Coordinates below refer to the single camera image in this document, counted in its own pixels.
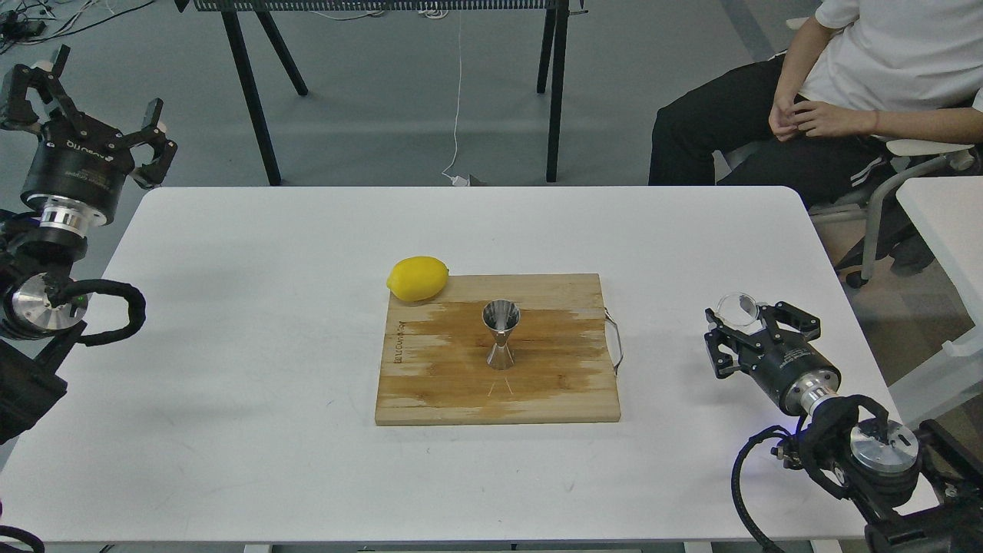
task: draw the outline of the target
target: yellow lemon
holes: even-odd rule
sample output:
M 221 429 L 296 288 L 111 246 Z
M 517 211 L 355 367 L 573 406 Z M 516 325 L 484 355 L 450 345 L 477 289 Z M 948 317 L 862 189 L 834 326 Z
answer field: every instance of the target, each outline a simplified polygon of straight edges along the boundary
M 411 257 L 392 268 L 385 285 L 403 301 L 420 301 L 440 293 L 447 284 L 447 274 L 447 265 L 437 258 Z

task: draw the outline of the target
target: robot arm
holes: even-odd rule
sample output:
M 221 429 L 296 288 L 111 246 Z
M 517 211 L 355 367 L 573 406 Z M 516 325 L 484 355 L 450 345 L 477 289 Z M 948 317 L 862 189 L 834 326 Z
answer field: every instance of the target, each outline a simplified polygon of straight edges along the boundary
M 86 254 L 88 231 L 112 222 L 126 177 L 145 189 L 158 186 L 177 151 L 159 128 L 160 99 L 147 108 L 143 128 L 128 135 L 79 111 L 59 81 L 68 54 L 62 46 L 50 69 L 15 65 L 0 92 L 0 129 L 38 138 L 21 192 L 30 211 L 0 212 L 0 337 L 50 339 L 34 359 L 0 341 L 0 443 L 33 427 L 65 395 L 67 385 L 55 372 L 76 343 L 128 338 L 144 323 L 146 304 L 135 287 L 74 281 L 70 273 Z M 34 112 L 30 90 L 44 103 L 47 121 Z M 136 167 L 130 149 L 142 145 L 150 145 L 153 157 Z M 124 298 L 129 323 L 83 336 L 93 293 Z
M 935 421 L 912 432 L 890 420 L 873 399 L 838 396 L 839 370 L 808 343 L 819 336 L 819 319 L 787 303 L 773 307 L 743 297 L 741 309 L 755 323 L 745 327 L 753 332 L 732 328 L 719 313 L 706 311 L 711 328 L 704 340 L 714 371 L 718 378 L 735 372 L 751 376 L 782 412 L 800 417 L 795 433 L 773 427 L 753 437 L 735 463 L 734 505 L 755 539 L 768 551 L 781 551 L 747 514 L 740 466 L 754 445 L 778 438 L 772 453 L 786 468 L 803 469 L 834 497 L 853 502 L 867 521 L 864 533 L 874 553 L 983 551 L 983 463 Z M 860 420 L 861 408 L 873 416 Z M 802 429 L 807 418 L 811 423 Z M 945 475 L 936 457 L 956 475 Z M 902 516 L 895 508 L 911 498 L 919 474 L 944 500 Z

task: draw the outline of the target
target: white table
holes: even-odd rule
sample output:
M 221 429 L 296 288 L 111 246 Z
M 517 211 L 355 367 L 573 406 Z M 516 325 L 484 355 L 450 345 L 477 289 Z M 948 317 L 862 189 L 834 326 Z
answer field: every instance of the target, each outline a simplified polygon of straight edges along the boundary
M 621 421 L 376 427 L 384 282 L 412 255 L 600 274 Z M 840 391 L 894 409 L 784 188 L 164 188 L 106 277 L 144 292 L 146 325 L 72 352 L 68 395 L 0 473 L 4 522 L 51 542 L 747 540 L 733 458 L 794 420 L 750 378 L 714 378 L 703 310 L 735 290 L 820 317 Z M 93 302 L 91 332 L 122 323 L 114 301 Z M 743 486 L 772 538 L 861 535 L 767 447 Z
M 917 424 L 980 393 L 983 387 L 983 177 L 914 178 L 897 199 L 946 270 L 973 329 L 891 385 L 901 418 Z

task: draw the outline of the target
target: hand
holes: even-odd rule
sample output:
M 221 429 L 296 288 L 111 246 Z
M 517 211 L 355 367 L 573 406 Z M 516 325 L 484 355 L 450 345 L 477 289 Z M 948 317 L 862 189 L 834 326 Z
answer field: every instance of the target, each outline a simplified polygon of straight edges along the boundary
M 874 133 L 877 115 L 824 101 L 800 101 L 791 107 L 789 120 L 807 137 L 848 137 Z
M 789 141 L 799 134 L 798 127 L 789 119 L 793 113 L 791 108 L 792 98 L 776 97 L 772 103 L 772 112 L 768 115 L 768 125 L 780 142 Z

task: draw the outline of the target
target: stainless steel jigger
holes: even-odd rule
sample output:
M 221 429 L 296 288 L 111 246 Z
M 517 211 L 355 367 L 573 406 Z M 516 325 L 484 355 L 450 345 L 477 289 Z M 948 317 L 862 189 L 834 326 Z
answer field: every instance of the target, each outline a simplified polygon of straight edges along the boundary
M 482 310 L 482 319 L 494 336 L 494 345 L 488 357 L 489 366 L 499 371 L 510 368 L 515 364 L 515 359 L 508 348 L 508 336 L 519 324 L 519 307 L 507 299 L 496 299 Z

